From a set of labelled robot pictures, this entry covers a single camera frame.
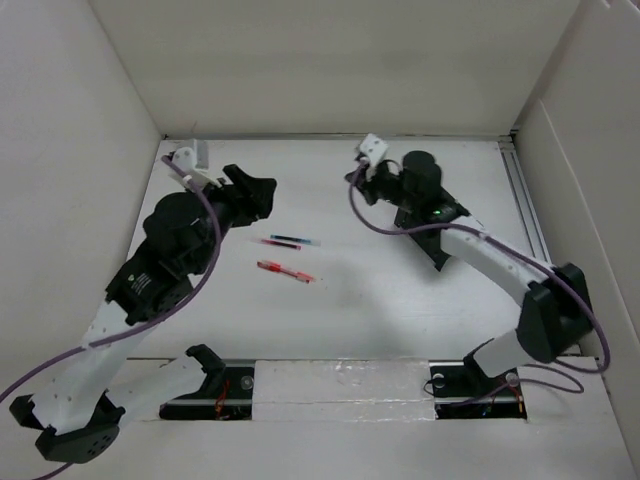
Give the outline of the blue ink refill pen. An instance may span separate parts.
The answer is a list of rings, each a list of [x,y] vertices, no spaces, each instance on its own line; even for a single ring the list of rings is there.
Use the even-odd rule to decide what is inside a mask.
[[[321,242],[319,240],[313,240],[308,238],[299,238],[292,236],[284,236],[284,235],[270,235],[271,240],[281,241],[281,242],[291,242],[300,245],[310,245],[310,246],[320,246]]]

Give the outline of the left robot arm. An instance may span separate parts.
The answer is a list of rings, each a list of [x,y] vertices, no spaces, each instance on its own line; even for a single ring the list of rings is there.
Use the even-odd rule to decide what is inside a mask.
[[[153,405],[182,395],[212,396],[222,387],[225,363],[204,344],[146,378],[111,384],[141,341],[204,287],[227,232],[268,218],[273,208],[276,180],[252,177],[235,164],[216,181],[184,168],[172,171],[183,190],[162,197],[144,220],[144,240],[107,286],[80,345],[50,361],[71,364],[10,406],[19,425],[39,431],[35,447],[47,461],[90,462]]]

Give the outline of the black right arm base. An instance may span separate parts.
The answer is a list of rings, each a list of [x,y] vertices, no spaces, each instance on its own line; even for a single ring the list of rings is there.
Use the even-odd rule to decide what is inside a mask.
[[[462,361],[430,361],[423,392],[434,400],[437,420],[527,418],[515,369],[489,378]]]

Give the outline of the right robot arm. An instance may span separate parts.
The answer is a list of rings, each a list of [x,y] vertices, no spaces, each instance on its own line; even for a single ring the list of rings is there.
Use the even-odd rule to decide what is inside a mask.
[[[442,185],[442,170],[426,151],[400,162],[384,148],[363,148],[345,177],[351,194],[373,206],[396,207],[394,235],[409,236],[436,270],[456,258],[505,291],[519,306],[515,327],[493,337],[463,359],[462,381],[473,393],[494,387],[499,376],[537,362],[548,365],[593,331],[595,322],[582,271],[540,263],[491,236]]]

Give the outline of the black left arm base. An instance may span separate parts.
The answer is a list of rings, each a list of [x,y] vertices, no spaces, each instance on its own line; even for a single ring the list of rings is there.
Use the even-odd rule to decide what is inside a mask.
[[[206,377],[194,392],[159,408],[159,418],[170,421],[245,421],[252,419],[255,360],[222,360],[204,344],[186,350],[198,360]]]

